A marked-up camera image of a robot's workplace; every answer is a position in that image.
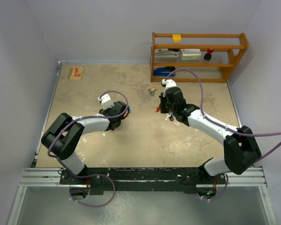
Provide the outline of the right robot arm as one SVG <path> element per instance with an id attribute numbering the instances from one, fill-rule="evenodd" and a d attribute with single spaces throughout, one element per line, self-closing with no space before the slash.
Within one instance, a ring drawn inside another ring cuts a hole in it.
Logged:
<path id="1" fill-rule="evenodd" d="M 199 179 L 203 183 L 210 183 L 221 173 L 240 175 L 261 158 L 260 149 L 249 127 L 237 128 L 216 119 L 210 122 L 198 106 L 186 103 L 178 87 L 166 89 L 159 95 L 159 99 L 160 113 L 171 114 L 178 122 L 202 131 L 223 146 L 222 158 L 212 158 L 202 165 Z"/>

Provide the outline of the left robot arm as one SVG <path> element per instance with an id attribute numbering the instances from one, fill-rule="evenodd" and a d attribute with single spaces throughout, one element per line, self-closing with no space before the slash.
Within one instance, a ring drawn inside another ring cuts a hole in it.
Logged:
<path id="1" fill-rule="evenodd" d="M 79 159 L 75 149 L 80 137 L 98 131 L 115 130 L 129 113 L 126 103 L 117 101 L 107 109 L 101 109 L 95 116 L 78 119 L 67 113 L 60 114 L 44 133 L 41 143 L 51 157 L 58 159 L 71 172 L 71 179 L 82 184 L 87 179 L 88 168 Z"/>

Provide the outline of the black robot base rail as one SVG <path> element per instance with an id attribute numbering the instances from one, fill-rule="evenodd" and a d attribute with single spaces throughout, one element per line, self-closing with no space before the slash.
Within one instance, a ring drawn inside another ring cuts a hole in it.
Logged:
<path id="1" fill-rule="evenodd" d="M 105 191 L 182 192 L 184 194 L 216 194 L 216 186 L 224 185 L 223 173 L 210 176 L 202 168 L 86 168 L 81 175 L 59 169 L 60 183 L 79 188 L 74 195 L 102 195 Z"/>

